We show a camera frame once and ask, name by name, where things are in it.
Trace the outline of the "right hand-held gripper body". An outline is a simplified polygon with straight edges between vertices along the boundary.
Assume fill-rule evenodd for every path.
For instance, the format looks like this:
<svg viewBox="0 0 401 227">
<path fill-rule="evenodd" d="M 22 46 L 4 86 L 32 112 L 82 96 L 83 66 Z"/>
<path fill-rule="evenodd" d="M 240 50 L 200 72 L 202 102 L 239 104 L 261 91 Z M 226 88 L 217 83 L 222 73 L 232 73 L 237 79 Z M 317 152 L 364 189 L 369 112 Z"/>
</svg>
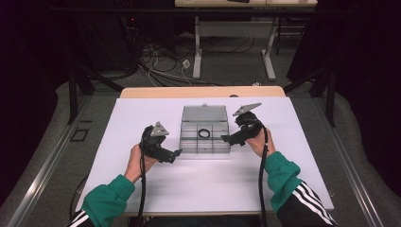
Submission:
<svg viewBox="0 0 401 227">
<path fill-rule="evenodd" d="M 260 105 L 260 102 L 243 105 L 233 113 L 235 123 L 240 127 L 240 131 L 231 135 L 231 145 L 244 146 L 247 139 L 254 138 L 259 133 L 263 124 L 252 113 L 252 110 Z"/>
</svg>

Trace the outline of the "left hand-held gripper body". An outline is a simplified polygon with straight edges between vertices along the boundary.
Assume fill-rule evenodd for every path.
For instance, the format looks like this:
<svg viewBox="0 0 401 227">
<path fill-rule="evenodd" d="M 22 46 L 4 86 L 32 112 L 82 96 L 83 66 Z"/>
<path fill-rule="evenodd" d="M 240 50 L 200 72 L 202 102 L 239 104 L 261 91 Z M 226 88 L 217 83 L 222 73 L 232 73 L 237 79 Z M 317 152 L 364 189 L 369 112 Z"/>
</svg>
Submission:
<svg viewBox="0 0 401 227">
<path fill-rule="evenodd" d="M 160 121 L 157 121 L 155 125 L 146 127 L 140 142 L 142 160 L 145 160 L 145 157 L 150 157 L 160 163 L 173 164 L 177 157 L 177 151 L 170 151 L 162 147 L 162 143 L 168 135 L 169 132 Z"/>
</svg>

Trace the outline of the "clear plastic compartment box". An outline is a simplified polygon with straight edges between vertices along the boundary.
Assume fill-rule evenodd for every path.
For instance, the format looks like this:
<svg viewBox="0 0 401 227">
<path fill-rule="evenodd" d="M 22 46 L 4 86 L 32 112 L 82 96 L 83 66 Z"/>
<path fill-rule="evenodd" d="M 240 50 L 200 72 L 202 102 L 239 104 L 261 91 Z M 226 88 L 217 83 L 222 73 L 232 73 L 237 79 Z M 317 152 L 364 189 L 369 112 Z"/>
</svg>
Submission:
<svg viewBox="0 0 401 227">
<path fill-rule="evenodd" d="M 186 105 L 180 133 L 180 148 L 187 154 L 228 154 L 231 146 L 221 139 L 229 135 L 224 105 Z"/>
</svg>

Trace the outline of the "person's right hand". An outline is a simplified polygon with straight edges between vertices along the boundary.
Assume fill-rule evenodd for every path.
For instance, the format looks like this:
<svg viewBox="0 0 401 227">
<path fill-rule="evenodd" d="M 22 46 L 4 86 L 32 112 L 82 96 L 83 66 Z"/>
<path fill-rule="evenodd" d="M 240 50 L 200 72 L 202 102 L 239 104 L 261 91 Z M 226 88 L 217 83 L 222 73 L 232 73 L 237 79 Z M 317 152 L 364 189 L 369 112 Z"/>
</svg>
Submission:
<svg viewBox="0 0 401 227">
<path fill-rule="evenodd" d="M 264 148 L 267 148 L 266 156 L 269 157 L 275 151 L 275 145 L 272 141 L 270 130 L 268 128 L 262 129 L 254 138 L 249 138 L 246 143 L 252 148 L 252 150 L 261 157 L 263 155 Z"/>
</svg>

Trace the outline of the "person's left hand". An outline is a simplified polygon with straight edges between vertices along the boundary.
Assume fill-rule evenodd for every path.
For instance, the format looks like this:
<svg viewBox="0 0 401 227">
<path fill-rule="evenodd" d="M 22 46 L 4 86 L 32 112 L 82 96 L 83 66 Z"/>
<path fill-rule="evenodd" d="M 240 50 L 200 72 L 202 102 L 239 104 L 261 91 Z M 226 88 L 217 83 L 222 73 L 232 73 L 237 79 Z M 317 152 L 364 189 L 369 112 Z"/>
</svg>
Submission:
<svg viewBox="0 0 401 227">
<path fill-rule="evenodd" d="M 156 163 L 156 159 L 148 156 L 142 156 L 140 146 L 135 145 L 131 149 L 131 155 L 124 173 L 124 177 L 131 183 L 136 183 L 141 178 L 142 172 L 147 173 Z"/>
</svg>

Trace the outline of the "white table mat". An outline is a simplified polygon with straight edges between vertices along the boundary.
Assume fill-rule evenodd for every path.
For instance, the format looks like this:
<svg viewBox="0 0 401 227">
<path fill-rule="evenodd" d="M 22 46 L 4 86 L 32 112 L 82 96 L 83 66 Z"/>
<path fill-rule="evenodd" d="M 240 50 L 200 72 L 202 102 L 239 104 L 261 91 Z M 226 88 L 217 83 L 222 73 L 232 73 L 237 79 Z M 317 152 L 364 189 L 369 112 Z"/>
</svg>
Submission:
<svg viewBox="0 0 401 227">
<path fill-rule="evenodd" d="M 89 178 L 82 192 L 109 183 L 125 171 L 131 147 L 145 127 L 160 121 L 169 135 L 164 148 L 179 145 L 183 107 L 201 105 L 201 98 L 119 98 L 100 142 Z M 320 197 L 327 209 L 334 207 L 323 177 L 305 139 L 298 116 L 287 97 L 212 97 L 209 105 L 224 105 L 228 114 L 240 106 L 260 102 L 257 118 L 270 129 L 276 148 L 301 169 L 300 178 Z M 189 158 L 183 154 L 173 164 L 156 164 L 145 183 L 137 183 L 126 214 L 142 210 L 151 216 L 257 214 L 270 210 L 266 178 L 258 173 L 259 157 L 249 146 L 234 146 L 223 158 Z"/>
</svg>

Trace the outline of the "light wooden table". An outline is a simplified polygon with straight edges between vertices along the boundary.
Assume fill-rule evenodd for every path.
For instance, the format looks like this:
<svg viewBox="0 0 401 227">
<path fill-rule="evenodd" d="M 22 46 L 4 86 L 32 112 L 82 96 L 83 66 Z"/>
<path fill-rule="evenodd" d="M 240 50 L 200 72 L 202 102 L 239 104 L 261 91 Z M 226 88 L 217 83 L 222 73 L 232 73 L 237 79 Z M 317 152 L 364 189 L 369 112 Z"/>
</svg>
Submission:
<svg viewBox="0 0 401 227">
<path fill-rule="evenodd" d="M 198 98 L 279 96 L 286 94 L 280 86 L 208 86 L 208 87 L 133 87 L 125 88 L 121 98 Z"/>
</svg>

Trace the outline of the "black metal stand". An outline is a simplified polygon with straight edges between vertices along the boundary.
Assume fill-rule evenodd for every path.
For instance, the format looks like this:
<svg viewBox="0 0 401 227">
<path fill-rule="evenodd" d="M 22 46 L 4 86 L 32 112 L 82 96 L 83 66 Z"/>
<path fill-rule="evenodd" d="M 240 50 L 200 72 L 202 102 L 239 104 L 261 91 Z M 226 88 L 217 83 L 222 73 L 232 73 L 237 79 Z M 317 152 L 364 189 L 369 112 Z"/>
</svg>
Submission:
<svg viewBox="0 0 401 227">
<path fill-rule="evenodd" d="M 323 91 L 326 91 L 326 106 L 325 116 L 331 127 L 335 127 L 334 121 L 334 100 L 335 100 L 335 89 L 336 89 L 336 74 L 331 69 L 318 68 L 314 70 L 310 75 L 303 79 L 292 81 L 289 85 L 284 87 L 284 92 L 291 92 L 293 89 L 299 87 L 310 79 L 314 79 L 314 86 L 316 87 L 315 92 L 309 91 L 312 97 L 321 96 Z"/>
<path fill-rule="evenodd" d="M 92 84 L 90 78 L 99 80 L 101 83 L 107 85 L 108 87 L 114 89 L 117 92 L 121 92 L 123 87 L 104 78 L 96 71 L 84 66 L 73 66 L 68 77 L 68 88 L 69 88 L 69 107 L 70 116 L 68 123 L 72 124 L 78 116 L 78 90 L 85 96 L 91 96 L 95 92 L 95 87 Z"/>
</svg>

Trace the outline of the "white desk with metal legs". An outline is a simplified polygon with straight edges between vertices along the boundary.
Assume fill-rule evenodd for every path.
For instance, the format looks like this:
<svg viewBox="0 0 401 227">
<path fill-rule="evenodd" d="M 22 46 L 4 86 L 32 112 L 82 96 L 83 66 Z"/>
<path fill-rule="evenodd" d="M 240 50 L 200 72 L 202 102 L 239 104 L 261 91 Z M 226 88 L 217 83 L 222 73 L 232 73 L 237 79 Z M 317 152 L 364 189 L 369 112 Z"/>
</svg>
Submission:
<svg viewBox="0 0 401 227">
<path fill-rule="evenodd" d="M 175 6 L 183 9 L 305 9 L 309 11 L 314 9 L 317 4 L 317 0 L 246 0 L 245 3 L 242 3 L 242 0 L 175 0 Z M 235 22 L 233 19 L 204 21 L 196 16 L 193 78 L 201 77 L 201 37 L 254 37 L 268 39 L 261 54 L 268 80 L 275 81 L 276 76 L 270 52 L 274 39 L 278 35 L 279 21 L 278 16 L 268 16 L 268 21 L 257 21 L 251 17 L 250 21 L 239 22 Z"/>
</svg>

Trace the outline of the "dark curtain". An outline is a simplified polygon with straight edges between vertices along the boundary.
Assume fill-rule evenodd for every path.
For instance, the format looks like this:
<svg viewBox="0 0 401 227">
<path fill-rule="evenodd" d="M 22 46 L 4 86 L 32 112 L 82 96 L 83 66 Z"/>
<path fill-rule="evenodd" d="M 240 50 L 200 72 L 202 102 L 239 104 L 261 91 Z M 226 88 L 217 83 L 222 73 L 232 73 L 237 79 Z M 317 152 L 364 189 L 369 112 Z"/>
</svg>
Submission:
<svg viewBox="0 0 401 227">
<path fill-rule="evenodd" d="M 365 154 L 390 190 L 401 198 L 401 0 L 317 0 L 314 16 L 289 67 L 300 81 L 340 55 L 336 92 L 350 104 Z"/>
<path fill-rule="evenodd" d="M 39 146 L 66 81 L 40 0 L 0 0 L 0 206 Z"/>
</svg>

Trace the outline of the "aluminium floor rail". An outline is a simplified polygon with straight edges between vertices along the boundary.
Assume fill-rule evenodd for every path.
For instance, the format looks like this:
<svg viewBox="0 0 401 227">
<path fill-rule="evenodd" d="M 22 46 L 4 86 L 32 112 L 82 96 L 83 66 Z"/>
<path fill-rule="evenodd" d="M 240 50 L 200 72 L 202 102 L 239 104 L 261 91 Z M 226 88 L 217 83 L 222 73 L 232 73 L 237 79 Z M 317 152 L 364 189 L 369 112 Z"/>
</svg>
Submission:
<svg viewBox="0 0 401 227">
<path fill-rule="evenodd" d="M 335 151 L 339 157 L 339 162 L 344 171 L 348 183 L 350 184 L 352 191 L 356 197 L 357 203 L 368 223 L 369 227 L 384 227 L 379 214 L 377 213 L 375 206 L 366 190 L 365 185 L 360 179 L 355 166 L 349 157 L 347 150 L 340 139 L 338 131 L 331 125 L 326 119 L 325 108 L 323 102 L 319 98 L 313 98 L 314 105 L 316 106 L 321 119 L 327 128 L 330 137 L 333 139 L 335 144 Z"/>
<path fill-rule="evenodd" d="M 91 100 L 92 96 L 80 99 L 77 116 L 69 123 L 69 100 L 59 97 L 39 146 L 0 209 L 0 213 L 6 215 L 0 220 L 0 227 L 23 227 L 26 223 Z"/>
</svg>

